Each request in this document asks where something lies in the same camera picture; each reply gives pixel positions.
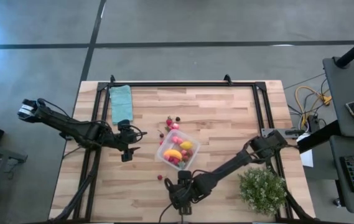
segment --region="gray floor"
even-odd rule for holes
[[[0,0],[0,44],[89,43],[99,4]],[[275,40],[354,40],[354,1],[107,0],[97,42]],[[351,47],[95,49],[87,80],[108,80],[111,74],[118,80],[219,80],[229,74],[235,80],[282,80],[288,87],[323,73],[323,58]],[[65,141],[42,124],[19,121],[16,113],[24,98],[38,97],[72,113],[86,54],[87,49],[0,50],[2,145],[29,155],[12,180],[3,177],[0,223],[47,219]],[[320,90],[324,79],[300,85]],[[297,86],[286,89],[295,108]],[[301,102],[307,94],[300,92]],[[328,123],[335,119],[333,106],[318,112]],[[294,126],[298,119],[292,115]],[[334,182],[306,173],[317,217],[354,223],[354,214],[331,204]]]

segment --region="yellow cable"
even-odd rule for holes
[[[322,97],[322,94],[318,94],[317,99],[315,100],[314,104],[311,106],[311,109],[308,110],[307,113],[312,112],[312,110],[314,109],[315,104],[316,104],[316,102],[318,102],[318,100],[324,100],[325,98],[328,99],[328,100],[327,100],[327,101],[324,101],[324,104],[325,104],[325,105],[328,105],[328,104],[330,103],[330,101],[332,100],[332,97],[331,97],[331,96],[325,96],[325,95],[324,95],[324,97]],[[304,127],[305,121],[306,121],[307,118],[308,118],[307,113],[304,113],[304,117],[303,117],[302,122],[301,122],[301,128]]]
[[[305,108],[303,108],[302,106],[301,106],[301,103],[300,103],[300,101],[299,101],[299,90],[300,89],[302,89],[302,88],[305,88],[305,89],[307,89],[307,90],[310,90],[312,93],[314,93],[314,94],[316,94],[316,95],[320,95],[318,92],[316,92],[313,88],[311,88],[311,87],[309,87],[309,86],[298,86],[297,88],[296,88],[296,92],[295,92],[295,96],[296,96],[296,102],[297,102],[297,104],[299,105],[299,108],[300,108],[300,110],[301,110],[301,113],[304,113],[304,110],[305,110]]]

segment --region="metal clamp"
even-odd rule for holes
[[[261,135],[263,137],[268,136],[269,133],[273,132],[274,130],[279,131],[279,133],[285,138],[289,139],[297,139],[301,134],[304,134],[305,131],[298,130],[294,128],[261,128]]]

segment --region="plastic bowl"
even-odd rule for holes
[[[190,141],[192,143],[192,148],[190,150],[192,150],[192,156],[189,158],[189,160],[186,162],[185,167],[180,168],[177,165],[174,165],[173,163],[169,162],[168,160],[164,159],[164,152],[166,152],[166,150],[168,149],[175,149],[178,150],[179,152],[182,152],[182,148],[179,146],[179,144],[175,143],[172,141],[172,138],[177,136],[178,138],[181,138],[183,141]],[[189,166],[191,165],[191,163],[193,162],[193,160],[196,157],[197,152],[200,149],[200,143],[198,141],[196,141],[194,138],[190,137],[189,135],[183,133],[182,131],[179,130],[171,130],[169,132],[169,134],[165,137],[165,139],[163,140],[163,144],[159,147],[159,149],[157,150],[157,157],[165,162],[166,164],[172,166],[173,168],[177,169],[177,170],[187,170],[189,168]]]

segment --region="white paper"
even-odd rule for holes
[[[301,139],[308,137],[308,136],[310,136],[310,135],[307,133],[300,135],[297,138],[297,142],[300,141]],[[302,162],[303,166],[314,167],[314,160],[312,158],[312,149],[309,149],[308,151],[300,154],[300,156],[301,156],[301,162]]]

